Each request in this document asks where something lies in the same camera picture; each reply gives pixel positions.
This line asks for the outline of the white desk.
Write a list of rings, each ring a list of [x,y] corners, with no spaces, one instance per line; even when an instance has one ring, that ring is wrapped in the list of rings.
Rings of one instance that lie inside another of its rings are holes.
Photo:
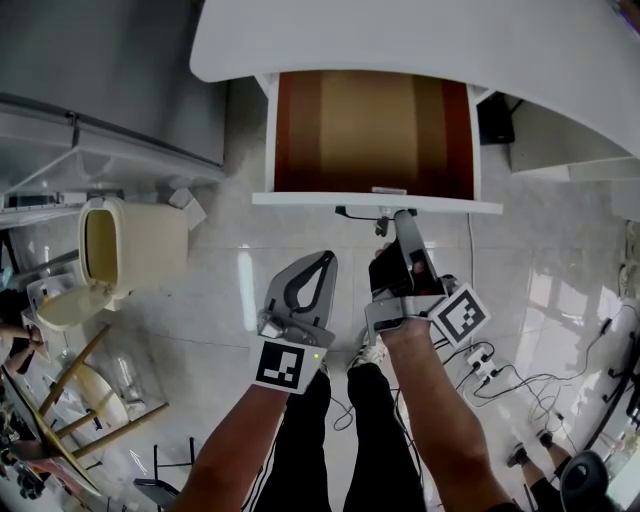
[[[480,197],[276,189],[282,75],[365,70],[461,82],[472,109],[513,97],[516,177],[608,182],[613,212],[640,222],[640,29],[611,0],[206,0],[190,67],[205,82],[252,76],[267,97],[256,204],[501,212]]]

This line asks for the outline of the silver refrigerator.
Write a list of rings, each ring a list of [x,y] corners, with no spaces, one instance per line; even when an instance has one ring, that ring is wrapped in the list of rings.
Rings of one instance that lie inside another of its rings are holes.
[[[227,86],[190,69],[204,0],[0,0],[0,97],[221,167]]]

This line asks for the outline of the person's right white sneaker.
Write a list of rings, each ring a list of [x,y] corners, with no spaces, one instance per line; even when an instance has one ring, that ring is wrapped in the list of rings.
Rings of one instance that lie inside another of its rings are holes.
[[[347,370],[357,368],[366,364],[379,366],[388,354],[388,350],[380,336],[374,342],[364,342],[355,357],[347,365]]]

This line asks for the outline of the wooden drawer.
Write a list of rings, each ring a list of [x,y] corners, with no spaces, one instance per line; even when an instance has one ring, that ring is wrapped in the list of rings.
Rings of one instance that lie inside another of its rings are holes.
[[[262,206],[500,215],[481,192],[476,95],[405,73],[275,75],[267,92]]]

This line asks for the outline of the black office chair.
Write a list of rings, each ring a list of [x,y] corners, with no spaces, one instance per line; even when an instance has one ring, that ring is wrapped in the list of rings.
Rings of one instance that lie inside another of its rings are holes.
[[[615,512],[607,496],[609,477],[601,457],[585,450],[562,472],[560,496],[564,512]]]

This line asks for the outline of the person's black trousers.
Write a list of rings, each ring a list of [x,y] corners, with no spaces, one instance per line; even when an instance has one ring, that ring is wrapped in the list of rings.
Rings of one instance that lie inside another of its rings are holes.
[[[347,378],[358,449],[343,512],[426,512],[387,378],[374,363],[349,369]],[[324,453],[330,398],[322,372],[304,394],[289,396],[271,472],[253,512],[331,512]]]

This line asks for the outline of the black box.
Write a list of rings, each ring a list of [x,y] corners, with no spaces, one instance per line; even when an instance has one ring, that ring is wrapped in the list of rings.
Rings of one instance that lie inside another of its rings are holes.
[[[502,93],[494,93],[477,106],[480,144],[505,145],[515,141],[511,110]]]

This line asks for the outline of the white power strip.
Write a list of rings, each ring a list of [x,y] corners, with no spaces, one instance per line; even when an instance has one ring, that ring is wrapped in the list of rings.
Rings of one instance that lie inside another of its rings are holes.
[[[469,366],[468,377],[475,376],[481,383],[488,383],[498,375],[498,369],[493,360],[495,347],[488,341],[470,344],[462,354]]]

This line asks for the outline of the cream stool with wooden legs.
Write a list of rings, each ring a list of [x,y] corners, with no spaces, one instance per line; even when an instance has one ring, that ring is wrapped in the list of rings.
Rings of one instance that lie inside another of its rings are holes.
[[[29,399],[29,396],[16,384],[5,368],[1,369],[2,376],[5,380],[5,390],[8,400],[14,405],[16,414],[25,421],[35,436],[33,441],[13,447],[13,453],[22,461],[33,463],[49,462],[53,464],[54,467],[60,469],[63,474],[70,478],[72,484],[81,487],[97,497],[101,495],[100,489],[94,480],[92,480],[87,470],[80,464],[80,459],[96,450],[106,447],[134,429],[151,421],[169,407],[169,404],[165,402],[137,419],[129,420],[127,424],[118,427],[109,434],[74,451],[69,450],[64,445],[63,439],[84,424],[97,418],[115,395],[115,391],[110,389],[108,393],[102,395],[98,405],[82,418],[58,430],[54,430],[49,426],[46,422],[45,415],[65,391],[68,382],[74,379],[78,371],[85,366],[85,359],[107,337],[109,330],[110,327],[105,326],[91,342],[85,346],[76,359],[60,374],[54,386],[49,389],[49,393],[44,401],[39,405],[34,404]]]

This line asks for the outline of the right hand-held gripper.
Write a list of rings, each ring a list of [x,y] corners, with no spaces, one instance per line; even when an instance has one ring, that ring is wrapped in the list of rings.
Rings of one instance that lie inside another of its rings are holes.
[[[427,340],[436,327],[459,348],[484,326],[490,314],[476,292],[450,275],[435,272],[409,210],[394,215],[396,238],[368,267],[371,302],[365,307],[370,336],[391,349],[405,341]]]

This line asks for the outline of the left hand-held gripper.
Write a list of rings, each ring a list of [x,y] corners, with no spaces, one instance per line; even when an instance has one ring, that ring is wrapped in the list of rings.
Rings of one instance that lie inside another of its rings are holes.
[[[267,311],[258,316],[257,339],[251,344],[255,385],[292,394],[306,391],[335,340],[324,327],[337,273],[335,254],[319,251],[296,260],[272,279],[264,302]],[[311,280],[313,296],[301,304],[299,292]],[[280,314],[309,314],[312,325]]]

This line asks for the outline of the cream trash bin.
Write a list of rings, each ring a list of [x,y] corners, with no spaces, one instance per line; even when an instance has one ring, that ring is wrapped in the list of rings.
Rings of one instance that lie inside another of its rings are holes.
[[[186,213],[170,205],[89,200],[78,220],[82,283],[42,304],[38,320],[65,331],[103,309],[120,309],[132,292],[186,270],[188,235]]]

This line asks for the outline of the small cardboard box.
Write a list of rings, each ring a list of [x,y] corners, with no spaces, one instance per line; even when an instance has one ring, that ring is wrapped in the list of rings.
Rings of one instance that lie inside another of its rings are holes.
[[[187,187],[177,188],[169,197],[168,203],[185,213],[190,231],[193,231],[207,218],[203,207]]]

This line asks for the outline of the person's right forearm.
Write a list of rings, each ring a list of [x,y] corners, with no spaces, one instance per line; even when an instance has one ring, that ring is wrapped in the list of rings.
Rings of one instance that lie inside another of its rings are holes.
[[[450,381],[430,324],[409,319],[383,332],[419,455],[446,512],[515,512],[491,468],[482,425]]]

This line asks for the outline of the person's left forearm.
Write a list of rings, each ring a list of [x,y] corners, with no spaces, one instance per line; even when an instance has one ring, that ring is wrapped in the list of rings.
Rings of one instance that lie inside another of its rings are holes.
[[[207,439],[168,512],[240,512],[281,416],[300,400],[250,386]]]

